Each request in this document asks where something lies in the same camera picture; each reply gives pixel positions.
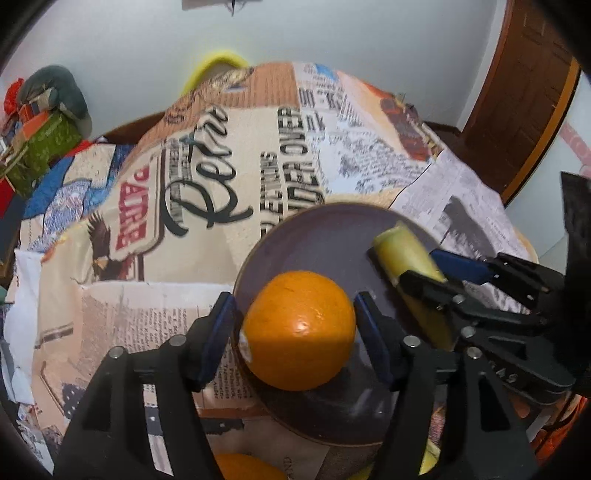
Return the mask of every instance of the wall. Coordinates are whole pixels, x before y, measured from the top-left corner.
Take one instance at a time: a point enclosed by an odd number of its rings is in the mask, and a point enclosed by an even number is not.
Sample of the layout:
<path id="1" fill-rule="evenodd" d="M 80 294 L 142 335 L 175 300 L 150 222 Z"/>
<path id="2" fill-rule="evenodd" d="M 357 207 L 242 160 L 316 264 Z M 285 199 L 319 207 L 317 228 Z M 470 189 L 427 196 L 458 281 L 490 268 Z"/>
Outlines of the wall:
<path id="1" fill-rule="evenodd" d="M 578 134 L 578 145 L 573 140 L 565 141 L 565 125 L 570 125 Z M 588 147 L 591 145 L 591 85 L 585 75 L 581 75 L 560 132 L 530 179 L 507 207 L 507 215 L 531 241 L 540 260 L 551 262 L 553 267 L 566 262 L 560 172 L 579 173 L 583 167 L 582 158 L 591 157 Z"/>
<path id="2" fill-rule="evenodd" d="M 9 85 L 47 64 L 67 66 L 98 135 L 166 108 L 205 54 L 229 48 L 253 64 L 328 64 L 405 92 L 423 117 L 456 125 L 498 0 L 262 0 L 234 17 L 222 4 L 181 6 L 181 0 L 57 0 L 1 79 Z"/>
<path id="3" fill-rule="evenodd" d="M 461 131 L 464 130 L 466 124 L 468 123 L 470 114 L 476 105 L 476 101 L 478 100 L 480 91 L 484 86 L 488 71 L 491 68 L 492 59 L 495 56 L 496 47 L 499 43 L 499 37 L 501 36 L 501 30 L 503 29 L 503 20 L 505 19 L 507 1 L 508 0 L 496 0 L 495 13 L 492 18 L 490 30 L 488 33 L 488 41 L 486 43 L 484 54 L 482 55 L 482 61 L 478 68 L 474 84 L 472 85 L 472 90 L 470 90 L 470 93 L 468 94 L 466 104 L 457 122 L 457 127 Z"/>

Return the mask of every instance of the orange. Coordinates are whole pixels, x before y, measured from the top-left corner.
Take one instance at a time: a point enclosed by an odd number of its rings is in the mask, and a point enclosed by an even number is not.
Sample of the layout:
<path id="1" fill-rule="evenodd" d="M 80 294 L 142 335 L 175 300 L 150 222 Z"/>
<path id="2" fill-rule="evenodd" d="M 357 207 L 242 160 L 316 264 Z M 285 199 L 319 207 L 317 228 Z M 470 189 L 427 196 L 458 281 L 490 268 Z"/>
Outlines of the orange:
<path id="1" fill-rule="evenodd" d="M 225 480 L 287 480 L 281 470 L 250 455 L 223 453 L 215 458 Z"/>
<path id="2" fill-rule="evenodd" d="M 257 295 L 239 337 L 239 350 L 263 382 L 282 390 L 316 388 L 349 358 L 355 312 L 331 279 L 308 271 L 282 273 Z"/>

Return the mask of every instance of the door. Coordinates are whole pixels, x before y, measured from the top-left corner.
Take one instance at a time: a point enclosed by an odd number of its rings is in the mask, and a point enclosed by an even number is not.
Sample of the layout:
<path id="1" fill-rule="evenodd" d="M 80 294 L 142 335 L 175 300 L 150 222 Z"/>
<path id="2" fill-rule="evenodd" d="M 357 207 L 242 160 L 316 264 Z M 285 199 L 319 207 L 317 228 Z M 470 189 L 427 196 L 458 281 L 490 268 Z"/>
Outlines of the door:
<path id="1" fill-rule="evenodd" d="M 489 185 L 497 192 L 507 188 L 540 141 L 571 61 L 532 0 L 514 0 L 498 67 L 475 119 L 470 119 L 472 126 L 462 135 L 466 146 L 481 156 Z"/>

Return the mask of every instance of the gray stuffed toy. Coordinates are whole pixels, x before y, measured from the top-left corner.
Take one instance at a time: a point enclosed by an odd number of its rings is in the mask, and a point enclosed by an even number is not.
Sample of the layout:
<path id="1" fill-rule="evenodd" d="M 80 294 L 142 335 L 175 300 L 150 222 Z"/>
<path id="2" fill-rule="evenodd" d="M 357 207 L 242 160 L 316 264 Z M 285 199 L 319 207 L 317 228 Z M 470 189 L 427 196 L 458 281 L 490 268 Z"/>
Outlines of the gray stuffed toy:
<path id="1" fill-rule="evenodd" d="M 82 92 L 70 71 L 60 65 L 49 65 L 37 70 L 17 94 L 19 105 L 37 101 L 44 109 L 59 108 L 65 116 L 81 121 L 88 115 Z"/>

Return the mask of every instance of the gray plate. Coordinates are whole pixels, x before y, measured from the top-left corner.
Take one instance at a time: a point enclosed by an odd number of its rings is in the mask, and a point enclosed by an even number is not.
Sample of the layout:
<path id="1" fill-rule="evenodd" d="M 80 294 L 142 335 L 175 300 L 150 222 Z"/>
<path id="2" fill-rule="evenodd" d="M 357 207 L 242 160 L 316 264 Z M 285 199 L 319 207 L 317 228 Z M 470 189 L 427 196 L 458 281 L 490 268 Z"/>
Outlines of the gray plate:
<path id="1" fill-rule="evenodd" d="M 335 203 L 305 210 L 274 228 L 246 259 L 234 295 L 245 314 L 272 278 L 290 270 L 310 270 L 335 281 L 351 300 L 370 292 L 381 311 L 399 320 L 409 333 L 418 325 L 402 298 L 371 255 L 374 237 L 400 220 L 428 251 L 435 240 L 405 217 L 378 207 Z M 341 372 L 325 385 L 303 392 L 271 387 L 255 377 L 232 344 L 240 368 L 257 397 L 277 421 L 297 434 L 327 445 L 366 446 L 381 443 L 388 428 L 395 397 L 378 382 L 363 343 L 355 348 Z"/>

